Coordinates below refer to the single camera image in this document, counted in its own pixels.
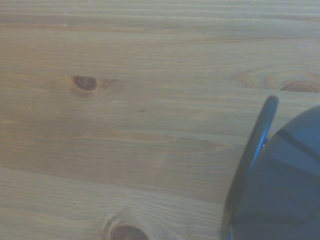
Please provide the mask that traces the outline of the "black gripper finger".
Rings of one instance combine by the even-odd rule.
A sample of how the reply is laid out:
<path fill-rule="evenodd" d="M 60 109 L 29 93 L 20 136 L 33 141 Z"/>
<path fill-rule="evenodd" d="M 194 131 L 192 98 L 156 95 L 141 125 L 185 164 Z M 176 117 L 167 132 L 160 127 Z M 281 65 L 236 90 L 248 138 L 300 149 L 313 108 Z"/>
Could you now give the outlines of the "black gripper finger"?
<path fill-rule="evenodd" d="M 241 203 L 255 161 L 266 142 L 266 137 L 276 114 L 278 104 L 278 97 L 271 95 L 266 98 L 245 145 L 224 201 L 221 220 L 222 240 L 232 239 L 231 229 L 235 214 Z"/>

